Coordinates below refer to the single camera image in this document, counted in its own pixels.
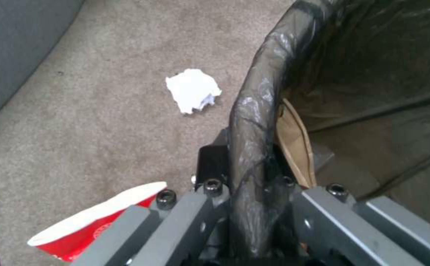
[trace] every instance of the plastic wrap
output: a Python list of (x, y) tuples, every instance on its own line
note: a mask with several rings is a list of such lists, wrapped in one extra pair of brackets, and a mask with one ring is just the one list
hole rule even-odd
[(270, 256), (289, 204), (272, 187), (281, 96), (302, 117), (314, 152), (335, 153), (316, 157), (328, 158), (319, 180), (341, 176), (348, 187), (372, 177), (352, 188), (366, 197), (430, 170), (430, 0), (297, 0), (267, 35), (230, 114), (237, 256)]

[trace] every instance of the crumpled paper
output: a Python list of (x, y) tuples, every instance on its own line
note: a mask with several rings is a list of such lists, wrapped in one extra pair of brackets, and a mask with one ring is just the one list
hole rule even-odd
[(186, 69), (171, 78), (166, 78), (167, 89), (171, 91), (181, 113), (201, 111), (207, 104), (214, 105), (215, 97), (221, 95), (215, 79), (200, 69)]

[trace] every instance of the hex socket bolt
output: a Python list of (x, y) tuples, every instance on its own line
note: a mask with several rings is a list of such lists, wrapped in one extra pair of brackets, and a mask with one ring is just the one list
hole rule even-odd
[(216, 178), (210, 178), (203, 182), (203, 192), (209, 197), (218, 197), (223, 192), (223, 183)]
[(161, 210), (170, 210), (176, 205), (176, 203), (177, 194), (174, 192), (174, 190), (164, 189), (156, 196), (157, 207)]
[(332, 183), (326, 186), (326, 191), (337, 198), (341, 202), (346, 202), (348, 195), (350, 194), (343, 185), (338, 183)]

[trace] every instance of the red paper cup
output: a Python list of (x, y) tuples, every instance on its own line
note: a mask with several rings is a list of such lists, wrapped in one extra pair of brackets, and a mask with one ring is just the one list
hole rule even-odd
[(28, 241), (55, 258), (74, 261), (112, 222), (131, 205), (149, 207), (166, 182), (140, 185), (68, 217)]

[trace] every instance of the beige carpet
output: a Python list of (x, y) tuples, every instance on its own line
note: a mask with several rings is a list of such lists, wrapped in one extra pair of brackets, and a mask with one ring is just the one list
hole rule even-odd
[[(87, 0), (0, 112), (0, 257), (62, 265), (26, 241), (116, 193), (190, 188), (198, 148), (228, 124), (255, 51), (293, 0)], [(179, 113), (165, 77), (186, 68), (223, 93)]]

